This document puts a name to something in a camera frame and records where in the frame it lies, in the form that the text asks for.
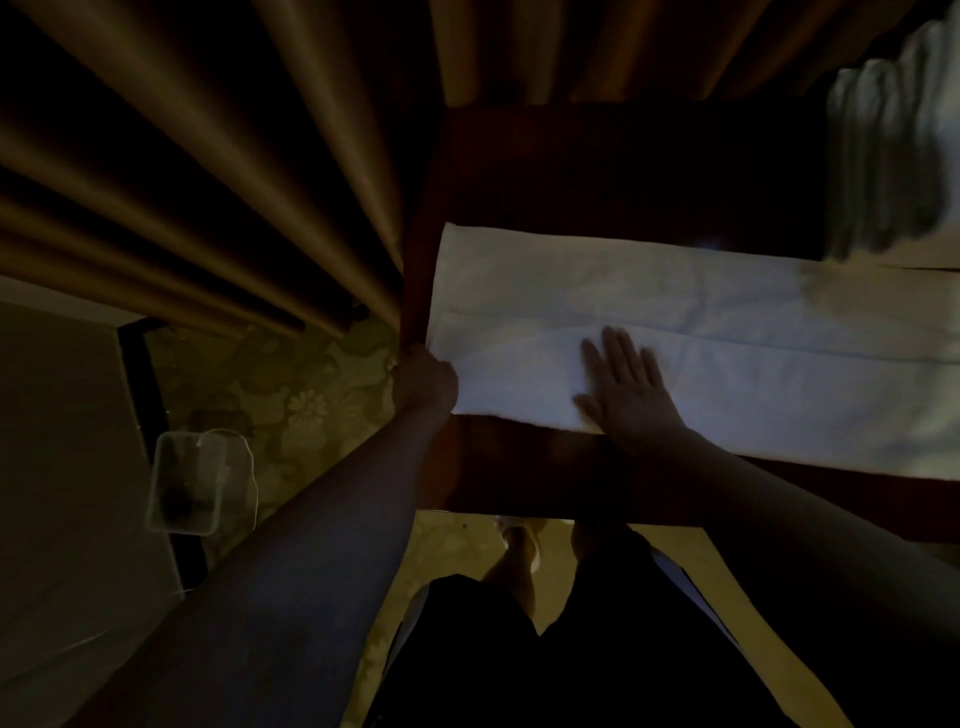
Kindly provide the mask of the clear plastic container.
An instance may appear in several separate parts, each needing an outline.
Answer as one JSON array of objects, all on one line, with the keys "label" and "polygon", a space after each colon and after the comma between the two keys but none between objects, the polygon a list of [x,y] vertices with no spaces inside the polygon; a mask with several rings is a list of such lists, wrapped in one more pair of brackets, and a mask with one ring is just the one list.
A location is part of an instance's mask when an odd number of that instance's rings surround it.
[{"label": "clear plastic container", "polygon": [[150,473],[145,528],[210,537],[222,526],[259,517],[256,462],[241,433],[214,428],[159,435]]}]

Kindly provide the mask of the stack of folded white towels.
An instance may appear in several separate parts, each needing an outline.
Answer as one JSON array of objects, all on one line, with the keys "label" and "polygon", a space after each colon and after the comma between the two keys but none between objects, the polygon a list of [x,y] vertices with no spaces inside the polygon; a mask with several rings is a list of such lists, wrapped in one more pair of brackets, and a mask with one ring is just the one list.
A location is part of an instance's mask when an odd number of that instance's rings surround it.
[{"label": "stack of folded white towels", "polygon": [[825,100],[824,261],[960,270],[960,0]]}]

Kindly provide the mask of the person's right hand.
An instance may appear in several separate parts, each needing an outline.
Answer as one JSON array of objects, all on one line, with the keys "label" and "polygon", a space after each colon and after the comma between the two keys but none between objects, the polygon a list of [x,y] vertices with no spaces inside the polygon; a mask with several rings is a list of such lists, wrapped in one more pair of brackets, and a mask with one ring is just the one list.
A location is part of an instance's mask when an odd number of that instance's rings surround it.
[{"label": "person's right hand", "polygon": [[605,434],[624,452],[637,455],[654,443],[690,433],[667,388],[658,391],[650,386],[643,365],[643,350],[624,328],[623,347],[629,337],[629,378],[614,379],[606,359],[601,332],[601,345],[582,340],[581,355],[588,384],[584,394],[597,395],[605,406]]}]

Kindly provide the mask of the person's foot in white slipper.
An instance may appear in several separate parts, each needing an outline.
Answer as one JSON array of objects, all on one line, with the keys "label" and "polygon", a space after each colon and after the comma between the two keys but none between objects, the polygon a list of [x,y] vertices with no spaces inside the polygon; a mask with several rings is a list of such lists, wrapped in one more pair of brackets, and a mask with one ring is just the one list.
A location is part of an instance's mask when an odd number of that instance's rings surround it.
[{"label": "person's foot in white slipper", "polygon": [[504,553],[485,573],[481,583],[511,597],[526,617],[536,613],[533,575],[542,562],[540,536],[547,518],[495,516],[494,523],[504,546]]}]

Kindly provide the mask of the person's right forearm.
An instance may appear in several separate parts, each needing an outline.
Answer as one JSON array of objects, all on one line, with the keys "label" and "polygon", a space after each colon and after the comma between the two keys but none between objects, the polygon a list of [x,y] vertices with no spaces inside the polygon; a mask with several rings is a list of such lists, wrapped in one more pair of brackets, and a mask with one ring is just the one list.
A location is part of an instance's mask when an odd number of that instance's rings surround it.
[{"label": "person's right forearm", "polygon": [[960,728],[960,570],[690,429],[636,450],[854,726]]}]

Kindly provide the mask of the brown pleated curtain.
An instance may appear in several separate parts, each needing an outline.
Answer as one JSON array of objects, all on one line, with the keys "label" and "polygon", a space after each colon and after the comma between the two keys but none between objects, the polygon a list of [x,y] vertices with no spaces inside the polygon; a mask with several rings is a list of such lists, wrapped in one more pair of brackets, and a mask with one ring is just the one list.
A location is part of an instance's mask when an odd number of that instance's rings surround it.
[{"label": "brown pleated curtain", "polygon": [[449,220],[814,259],[826,87],[950,0],[0,0],[0,172],[232,332],[410,339]]}]

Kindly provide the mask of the white spread towel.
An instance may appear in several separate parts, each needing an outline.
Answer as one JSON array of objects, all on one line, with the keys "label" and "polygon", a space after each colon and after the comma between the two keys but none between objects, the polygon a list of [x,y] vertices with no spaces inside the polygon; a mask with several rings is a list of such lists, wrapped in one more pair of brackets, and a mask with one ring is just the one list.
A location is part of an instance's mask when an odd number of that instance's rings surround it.
[{"label": "white spread towel", "polygon": [[444,227],[425,343],[456,414],[597,433],[573,398],[606,326],[732,453],[960,481],[960,273]]}]

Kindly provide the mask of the person's black shorts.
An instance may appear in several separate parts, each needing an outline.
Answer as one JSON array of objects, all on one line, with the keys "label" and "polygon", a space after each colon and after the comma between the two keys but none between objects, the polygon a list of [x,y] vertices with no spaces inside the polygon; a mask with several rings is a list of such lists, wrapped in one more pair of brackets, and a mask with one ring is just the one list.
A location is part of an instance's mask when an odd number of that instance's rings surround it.
[{"label": "person's black shorts", "polygon": [[539,633],[462,574],[411,600],[364,728],[796,728],[684,569],[629,526]]}]

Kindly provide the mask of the beige bed mattress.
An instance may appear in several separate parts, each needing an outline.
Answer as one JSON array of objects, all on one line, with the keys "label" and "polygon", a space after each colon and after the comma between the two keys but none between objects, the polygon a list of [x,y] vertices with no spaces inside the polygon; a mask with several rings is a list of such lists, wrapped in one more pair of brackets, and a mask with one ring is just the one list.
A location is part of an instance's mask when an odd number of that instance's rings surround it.
[{"label": "beige bed mattress", "polygon": [[180,599],[115,332],[0,302],[0,728],[58,728]]}]

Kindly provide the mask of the person's left forearm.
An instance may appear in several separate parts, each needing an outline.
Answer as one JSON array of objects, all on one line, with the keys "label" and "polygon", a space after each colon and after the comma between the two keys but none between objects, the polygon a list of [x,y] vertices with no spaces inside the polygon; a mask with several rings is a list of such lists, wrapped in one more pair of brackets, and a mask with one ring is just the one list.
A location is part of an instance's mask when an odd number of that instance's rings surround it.
[{"label": "person's left forearm", "polygon": [[63,728],[338,728],[450,404],[404,404],[244,540]]}]

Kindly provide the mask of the black bed frame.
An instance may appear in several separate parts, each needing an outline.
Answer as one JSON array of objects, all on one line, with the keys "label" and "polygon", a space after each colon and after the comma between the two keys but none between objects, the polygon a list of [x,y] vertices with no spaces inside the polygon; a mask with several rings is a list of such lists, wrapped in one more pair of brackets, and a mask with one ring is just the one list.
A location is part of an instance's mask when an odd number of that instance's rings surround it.
[{"label": "black bed frame", "polygon": [[[150,466],[155,462],[160,435],[169,430],[169,419],[146,335],[166,327],[165,321],[144,318],[121,325],[116,330],[126,386]],[[180,588],[176,595],[185,598],[209,575],[207,556],[198,536],[171,533],[165,533],[165,536],[171,547]]]}]

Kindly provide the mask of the person's left hand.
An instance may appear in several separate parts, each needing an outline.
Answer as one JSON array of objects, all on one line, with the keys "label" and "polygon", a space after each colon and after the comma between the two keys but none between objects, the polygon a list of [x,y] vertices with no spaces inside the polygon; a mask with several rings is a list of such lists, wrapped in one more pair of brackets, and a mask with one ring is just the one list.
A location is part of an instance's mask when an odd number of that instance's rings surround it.
[{"label": "person's left hand", "polygon": [[391,375],[397,415],[425,412],[450,417],[459,397],[459,377],[450,362],[438,359],[423,344],[412,344],[399,352]]}]

